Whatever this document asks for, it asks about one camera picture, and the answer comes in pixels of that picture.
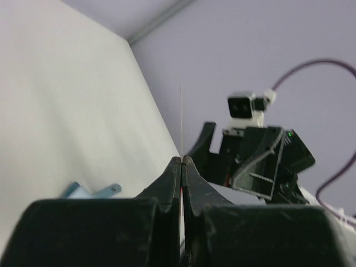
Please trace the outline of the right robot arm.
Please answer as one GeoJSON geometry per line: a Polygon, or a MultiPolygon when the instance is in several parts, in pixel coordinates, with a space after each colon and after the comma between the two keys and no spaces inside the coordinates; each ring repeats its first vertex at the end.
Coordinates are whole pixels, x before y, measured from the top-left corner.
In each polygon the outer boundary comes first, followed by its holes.
{"type": "Polygon", "coordinates": [[[218,153],[210,151],[216,124],[204,124],[188,155],[208,182],[253,195],[266,204],[301,204],[328,210],[346,238],[355,240],[355,218],[342,208],[324,202],[298,184],[300,172],[312,167],[315,159],[293,130],[282,127],[246,127],[223,130],[218,153]]]}

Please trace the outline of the thin card seen edge-on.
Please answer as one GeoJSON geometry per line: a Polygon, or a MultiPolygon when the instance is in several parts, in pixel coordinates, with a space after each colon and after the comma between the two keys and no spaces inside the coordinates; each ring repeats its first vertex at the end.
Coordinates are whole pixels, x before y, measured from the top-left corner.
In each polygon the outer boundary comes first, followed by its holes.
{"type": "Polygon", "coordinates": [[[180,85],[180,158],[184,157],[184,136],[183,136],[183,91],[182,84],[180,85]]]}

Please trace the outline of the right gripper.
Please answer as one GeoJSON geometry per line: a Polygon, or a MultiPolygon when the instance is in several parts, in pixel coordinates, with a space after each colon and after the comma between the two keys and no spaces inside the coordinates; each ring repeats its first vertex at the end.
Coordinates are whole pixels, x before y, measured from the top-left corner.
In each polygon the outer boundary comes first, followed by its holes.
{"type": "Polygon", "coordinates": [[[260,200],[305,200],[300,172],[315,158],[294,130],[281,127],[224,129],[218,153],[210,151],[216,123],[205,122],[187,154],[208,182],[260,200]]]}

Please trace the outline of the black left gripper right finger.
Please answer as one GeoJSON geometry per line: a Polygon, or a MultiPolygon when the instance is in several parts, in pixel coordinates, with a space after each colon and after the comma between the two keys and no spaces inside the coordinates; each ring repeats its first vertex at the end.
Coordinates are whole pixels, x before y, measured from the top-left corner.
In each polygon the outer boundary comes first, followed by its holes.
{"type": "Polygon", "coordinates": [[[186,156],[181,168],[191,266],[354,266],[336,219],[312,205],[235,205],[186,156]]]}

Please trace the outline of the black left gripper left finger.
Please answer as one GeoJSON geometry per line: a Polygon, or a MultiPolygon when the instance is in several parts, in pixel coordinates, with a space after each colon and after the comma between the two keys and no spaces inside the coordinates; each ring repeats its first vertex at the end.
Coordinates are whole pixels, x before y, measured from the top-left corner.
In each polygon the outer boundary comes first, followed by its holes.
{"type": "Polygon", "coordinates": [[[132,199],[47,199],[24,211],[2,266],[178,266],[181,159],[132,199]]]}

